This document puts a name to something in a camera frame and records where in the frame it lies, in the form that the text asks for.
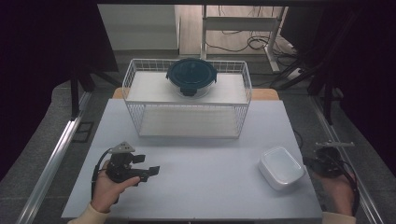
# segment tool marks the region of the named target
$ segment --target white tabletop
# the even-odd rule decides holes
[[[261,220],[318,218],[308,175],[291,188],[272,189],[258,168],[260,155],[282,146],[302,164],[281,101],[253,101],[239,139],[139,138],[123,100],[109,100],[62,217],[78,217],[91,199],[94,165],[105,150],[127,141],[160,173],[125,190],[111,217],[141,220]]]

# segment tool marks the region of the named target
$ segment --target floor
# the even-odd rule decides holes
[[[293,49],[281,37],[276,41],[282,51]],[[195,57],[198,53],[168,54],[167,52],[120,51],[115,52],[119,65],[119,73],[109,73],[115,79],[123,80],[126,68],[132,58],[185,58]],[[279,75],[272,74],[271,67],[265,57],[255,54],[229,55],[224,52],[210,53],[208,59],[212,60],[243,60],[247,62],[250,78],[254,88],[268,88],[271,82]],[[78,177],[79,169],[84,162],[85,155],[90,148],[95,130],[100,122],[106,102],[111,98],[116,87],[92,75],[96,88],[92,92],[88,105],[83,108],[84,115],[81,119],[81,132],[74,135],[74,141],[67,148],[62,163],[42,204],[34,216],[33,223],[66,223],[61,218],[61,213],[68,200],[74,183]],[[280,100],[285,104],[290,124],[296,132],[296,140],[301,146],[304,156],[313,157],[315,143],[327,142],[330,139],[328,126],[323,124],[320,113],[320,95],[310,96],[306,92],[309,79],[279,91]],[[68,82],[54,89],[52,104],[49,107],[36,133],[25,150],[0,183],[0,223],[15,223],[21,215],[35,184],[55,149],[64,127],[70,120],[71,100],[70,84]],[[354,142],[355,147],[348,147],[346,155],[350,158],[369,198],[382,217],[382,220],[373,221],[368,209],[361,206],[357,218],[358,223],[394,223],[396,220],[396,179],[387,166],[371,147],[370,143],[361,135],[359,130],[350,122],[337,102],[332,103],[332,130],[341,142]],[[84,125],[92,128],[84,132]],[[313,180],[318,200],[323,210],[332,211],[332,206],[323,192],[321,185]],[[320,223],[319,220],[263,220],[260,223]],[[122,220],[109,220],[107,223],[127,223]]]

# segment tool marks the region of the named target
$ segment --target aluminum rail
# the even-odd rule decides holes
[[[79,101],[79,113],[74,120],[70,120],[67,122],[66,127],[64,128],[64,132],[61,135],[55,149],[47,162],[46,167],[44,168],[41,176],[38,178],[37,183],[35,184],[35,188],[30,194],[29,199],[27,200],[25,206],[23,207],[21,214],[17,220],[17,224],[30,224],[35,219],[35,215],[40,208],[41,203],[44,200],[44,197],[47,194],[48,189],[50,188],[50,184],[52,183],[53,178],[58,171],[58,168],[64,158],[64,154],[70,145],[73,134],[75,133],[82,115],[84,114],[85,107],[91,98],[91,94],[89,92],[84,92]]]
[[[340,139],[337,133],[335,132],[334,127],[329,125],[323,113],[321,112],[322,111],[321,104],[318,101],[318,97],[311,96],[311,103],[314,106],[315,112],[329,140],[332,140],[333,142],[340,142]],[[351,165],[352,169],[355,170],[356,172],[355,166],[350,161],[350,158],[348,157],[345,148],[337,147],[337,149],[340,151],[341,158],[344,161],[348,162]],[[355,173],[355,175],[358,178],[358,180],[361,179],[360,175],[357,172]],[[370,223],[372,224],[384,223],[383,219],[378,213],[378,210],[376,209],[373,198],[370,196],[368,189],[364,186],[364,183],[360,181],[358,187],[359,187],[359,192],[361,194],[361,208],[364,210],[364,213],[366,214]]]

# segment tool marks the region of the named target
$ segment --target gray carpet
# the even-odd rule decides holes
[[[177,55],[166,54],[139,54],[130,53],[117,54],[119,62],[120,75],[111,74],[115,79],[122,80],[125,74],[128,62],[135,58],[182,58]],[[246,60],[249,72],[252,74],[253,84],[262,84],[261,87],[267,87],[268,82],[273,80],[276,75],[270,72],[269,64],[265,58],[257,59],[250,56],[237,56],[238,59]],[[230,57],[212,55],[208,59],[227,60]],[[76,134],[75,140],[64,155],[63,162],[55,176],[49,191],[41,204],[41,207],[35,217],[34,223],[66,223],[67,220],[61,219],[62,211],[68,200],[68,196],[74,187],[78,177],[79,170],[85,160],[95,130],[100,122],[106,102],[111,98],[115,88],[103,81],[94,78],[96,89],[92,93],[88,109],[84,114],[82,122],[92,124],[92,133]],[[303,144],[301,151],[304,156],[313,157],[315,143],[325,142],[327,137],[323,127],[318,121],[318,116],[312,106],[310,96],[306,94],[306,85],[309,80],[299,85],[293,86],[285,91],[279,92],[280,99],[284,102],[292,128],[296,134],[296,140]],[[44,169],[52,150],[59,140],[64,130],[64,126],[70,119],[70,89],[69,84],[64,83],[57,87],[52,96],[52,104],[49,107],[47,116],[43,119],[40,127],[37,128],[35,135],[32,137],[19,159],[8,172],[7,176],[0,183],[0,223],[15,223],[22,208],[24,207],[30,193],[32,192],[37,179]],[[375,150],[353,126],[345,116],[342,109],[337,103],[333,103],[332,118],[333,127],[338,132],[342,141],[353,141],[357,146],[348,149],[348,155],[357,167],[357,172],[361,175],[361,182],[368,188],[379,213],[384,219],[384,223],[392,223],[396,220],[396,211],[394,199],[396,199],[396,180],[388,170],[386,165],[376,154]],[[324,210],[332,210],[329,199],[326,197],[321,185],[313,180],[314,187],[318,194],[318,199]],[[370,223],[360,208],[358,214],[358,223]],[[107,223],[126,223],[125,221],[109,220]],[[301,220],[272,220],[260,223],[302,223]],[[307,220],[305,223],[319,223],[317,220]]]

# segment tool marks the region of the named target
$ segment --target wooden floor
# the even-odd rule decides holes
[[[208,6],[207,16],[221,17],[275,17],[281,7],[233,7]],[[180,54],[200,54],[202,41],[202,6],[177,6],[180,15]],[[240,32],[231,34],[231,31],[208,31],[206,43],[224,49],[239,50],[248,44],[251,35],[269,36],[269,32]],[[254,43],[254,48],[262,46]],[[265,54],[263,49],[246,48],[238,52],[207,47],[208,54]]]

